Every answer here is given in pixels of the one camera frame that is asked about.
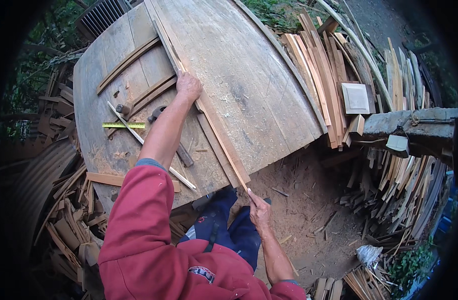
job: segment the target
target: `hammer head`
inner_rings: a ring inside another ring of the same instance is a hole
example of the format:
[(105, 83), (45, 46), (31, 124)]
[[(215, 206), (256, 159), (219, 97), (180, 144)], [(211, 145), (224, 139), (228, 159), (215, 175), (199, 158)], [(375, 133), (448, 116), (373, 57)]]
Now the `hammer head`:
[(147, 120), (149, 123), (153, 123), (160, 115), (161, 113), (166, 109), (166, 105), (159, 106), (158, 108), (154, 109), (152, 112), (152, 115), (147, 117)]

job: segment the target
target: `workbench surface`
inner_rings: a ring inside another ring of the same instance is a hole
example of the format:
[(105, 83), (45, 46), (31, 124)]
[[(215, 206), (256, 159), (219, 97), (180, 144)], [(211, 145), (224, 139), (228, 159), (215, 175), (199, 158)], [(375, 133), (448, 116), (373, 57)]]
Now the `workbench surface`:
[[(285, 157), (323, 134), (316, 113), (291, 70), (267, 37), (231, 0), (159, 0), (192, 68), (204, 84), (248, 174)], [(74, 68), (74, 107), (82, 154), (89, 172), (124, 176), (129, 156), (140, 143), (127, 129), (109, 139), (102, 122), (114, 106), (133, 101), (143, 91), (174, 72), (162, 44), (149, 50), (98, 96), (96, 87), (130, 52), (157, 36), (145, 3), (113, 23), (79, 59)], [(175, 86), (137, 113), (130, 122), (146, 122), (160, 105), (176, 95)], [(194, 160), (185, 168), (177, 155), (172, 167), (196, 185), (181, 183), (173, 208), (229, 184), (197, 119), (193, 106), (184, 123), (181, 142)], [(150, 129), (135, 131), (145, 138)], [(94, 183), (105, 210), (119, 187)]]

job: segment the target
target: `concrete beam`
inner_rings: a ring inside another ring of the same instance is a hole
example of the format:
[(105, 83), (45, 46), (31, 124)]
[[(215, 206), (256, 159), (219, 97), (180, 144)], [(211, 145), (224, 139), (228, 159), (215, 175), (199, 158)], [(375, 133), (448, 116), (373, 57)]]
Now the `concrete beam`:
[[(420, 157), (432, 155), (448, 161), (451, 159), (455, 119), (458, 109), (430, 108), (413, 112), (393, 111), (383, 114), (372, 114), (364, 123), (362, 136), (351, 135), (353, 141), (375, 141), (387, 138), (390, 134), (407, 135), (410, 141), (410, 154)], [(370, 144), (372, 147), (384, 148), (385, 141)]]

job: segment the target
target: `tape measure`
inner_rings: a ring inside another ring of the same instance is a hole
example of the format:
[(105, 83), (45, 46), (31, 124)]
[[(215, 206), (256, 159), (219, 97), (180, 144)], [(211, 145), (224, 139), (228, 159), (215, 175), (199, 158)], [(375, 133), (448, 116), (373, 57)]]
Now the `tape measure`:
[[(129, 122), (127, 125), (130, 128), (145, 128), (144, 122)], [(118, 127), (118, 128), (125, 128), (125, 125), (121, 122), (103, 122), (102, 127)]]

